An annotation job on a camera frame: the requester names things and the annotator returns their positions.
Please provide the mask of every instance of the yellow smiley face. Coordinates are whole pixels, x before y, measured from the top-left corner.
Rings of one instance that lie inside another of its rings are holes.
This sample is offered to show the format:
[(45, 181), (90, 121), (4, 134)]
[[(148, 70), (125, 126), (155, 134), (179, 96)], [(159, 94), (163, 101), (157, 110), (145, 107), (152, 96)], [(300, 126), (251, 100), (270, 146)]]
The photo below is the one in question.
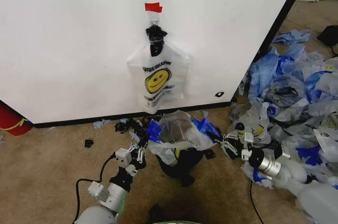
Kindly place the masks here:
[(156, 93), (170, 79), (171, 72), (169, 69), (159, 69), (146, 78), (146, 89), (150, 94)]

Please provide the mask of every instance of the red tape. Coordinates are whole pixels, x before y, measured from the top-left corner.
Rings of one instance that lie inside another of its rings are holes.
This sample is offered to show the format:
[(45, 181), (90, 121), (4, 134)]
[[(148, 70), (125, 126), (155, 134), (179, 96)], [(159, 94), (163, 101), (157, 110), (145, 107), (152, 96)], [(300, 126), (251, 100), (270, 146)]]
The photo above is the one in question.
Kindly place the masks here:
[(159, 2), (157, 3), (144, 3), (146, 11), (153, 11), (156, 13), (162, 12), (162, 7), (159, 6)]

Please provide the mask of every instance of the black device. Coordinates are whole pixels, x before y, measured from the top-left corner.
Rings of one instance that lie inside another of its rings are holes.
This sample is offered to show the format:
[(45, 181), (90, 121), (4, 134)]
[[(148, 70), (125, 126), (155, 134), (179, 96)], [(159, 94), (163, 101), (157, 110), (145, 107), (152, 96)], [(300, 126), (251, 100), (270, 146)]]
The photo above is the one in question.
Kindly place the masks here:
[(333, 47), (338, 44), (338, 25), (327, 26), (324, 31), (319, 34), (317, 39), (326, 46), (331, 47), (335, 56), (338, 55), (338, 53), (335, 53), (333, 50)]

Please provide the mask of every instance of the red bucket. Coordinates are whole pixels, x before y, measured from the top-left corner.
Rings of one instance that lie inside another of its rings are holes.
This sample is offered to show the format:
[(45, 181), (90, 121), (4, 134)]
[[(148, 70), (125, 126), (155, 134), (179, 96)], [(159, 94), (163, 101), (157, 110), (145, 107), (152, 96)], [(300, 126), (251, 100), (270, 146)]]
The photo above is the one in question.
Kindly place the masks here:
[(28, 132), (32, 125), (14, 110), (0, 102), (0, 129), (12, 135), (22, 135)]

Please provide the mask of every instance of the white panel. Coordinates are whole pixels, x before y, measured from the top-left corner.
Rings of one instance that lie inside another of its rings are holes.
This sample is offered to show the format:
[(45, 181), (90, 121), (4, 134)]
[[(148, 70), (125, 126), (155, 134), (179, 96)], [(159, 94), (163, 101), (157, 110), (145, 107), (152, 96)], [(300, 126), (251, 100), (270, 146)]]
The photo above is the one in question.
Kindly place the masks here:
[(140, 111), (126, 59), (148, 42), (145, 2), (191, 56), (169, 108), (229, 101), (285, 0), (0, 0), (1, 100), (34, 123)]

